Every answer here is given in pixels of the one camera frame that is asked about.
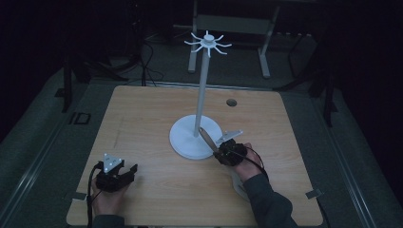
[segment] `dark sleeve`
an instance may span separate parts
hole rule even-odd
[[[114,215],[96,216],[92,222],[93,228],[124,228],[125,219]]]
[[[273,191],[269,180],[262,174],[247,180],[243,187],[248,194],[259,227],[297,227],[291,218],[293,211],[291,201]]]

